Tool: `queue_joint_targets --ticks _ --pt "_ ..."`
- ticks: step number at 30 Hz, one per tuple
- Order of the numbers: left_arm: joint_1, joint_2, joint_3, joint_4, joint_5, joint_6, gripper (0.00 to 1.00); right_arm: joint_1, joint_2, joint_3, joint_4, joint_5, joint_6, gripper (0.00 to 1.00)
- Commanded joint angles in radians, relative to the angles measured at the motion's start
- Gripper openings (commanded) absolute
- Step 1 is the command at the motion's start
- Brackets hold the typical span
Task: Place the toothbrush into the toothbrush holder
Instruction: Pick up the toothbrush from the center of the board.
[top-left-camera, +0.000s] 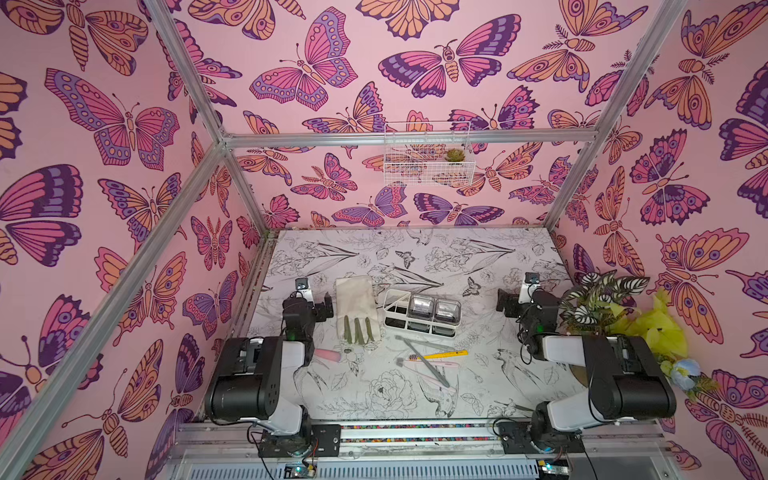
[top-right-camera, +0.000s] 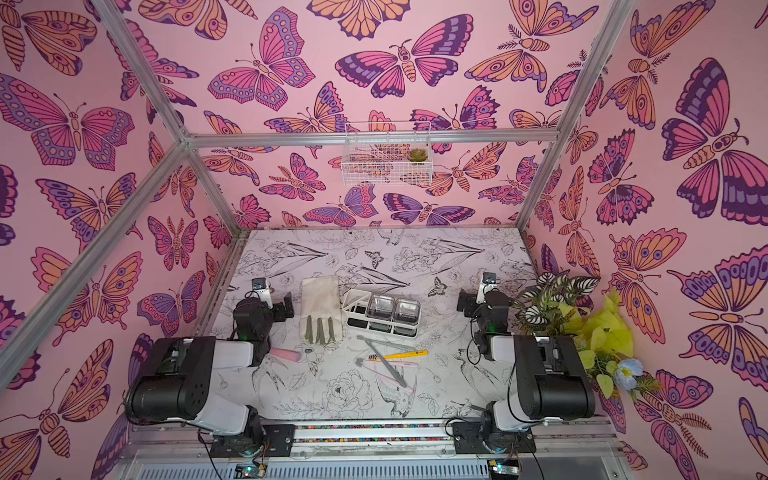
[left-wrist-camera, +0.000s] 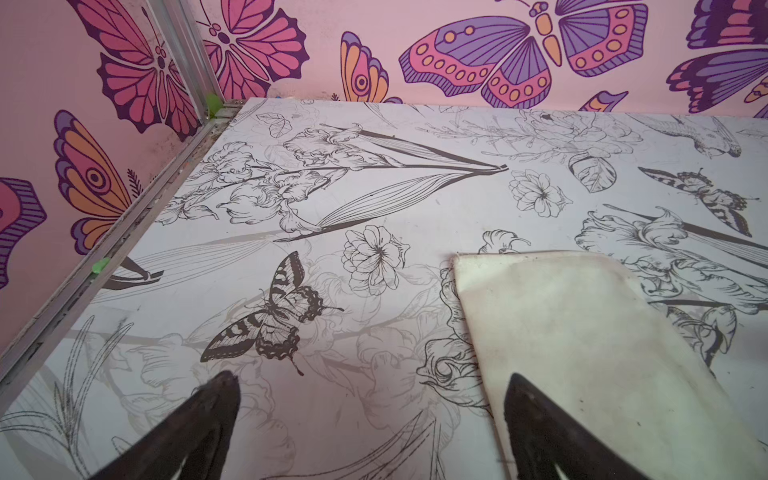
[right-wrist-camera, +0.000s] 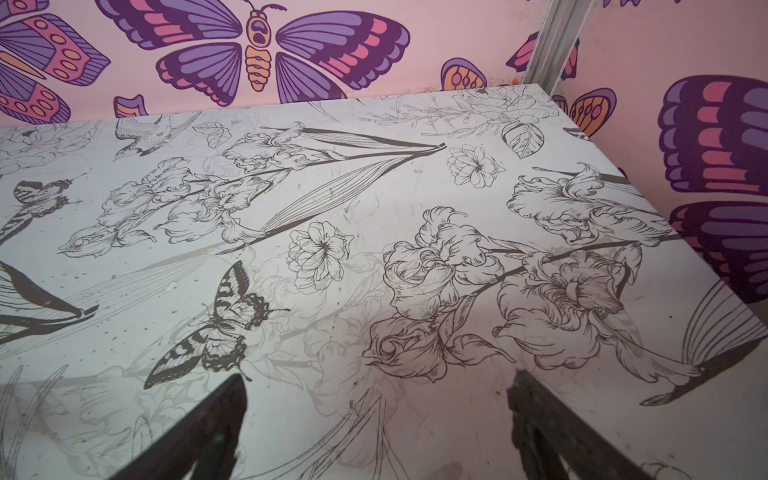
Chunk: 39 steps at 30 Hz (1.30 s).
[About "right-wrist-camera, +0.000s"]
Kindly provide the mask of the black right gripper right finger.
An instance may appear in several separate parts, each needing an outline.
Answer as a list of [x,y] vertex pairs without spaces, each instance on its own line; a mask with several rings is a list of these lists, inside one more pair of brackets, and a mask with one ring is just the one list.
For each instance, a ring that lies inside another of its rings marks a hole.
[[527,371],[507,390],[511,440],[528,479],[648,479],[633,463]]

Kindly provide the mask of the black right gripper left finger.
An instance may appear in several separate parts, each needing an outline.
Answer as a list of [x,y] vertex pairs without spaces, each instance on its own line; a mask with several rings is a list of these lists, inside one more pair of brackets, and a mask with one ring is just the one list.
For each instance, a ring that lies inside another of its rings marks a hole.
[[247,406],[244,377],[229,376],[114,477],[230,479]]

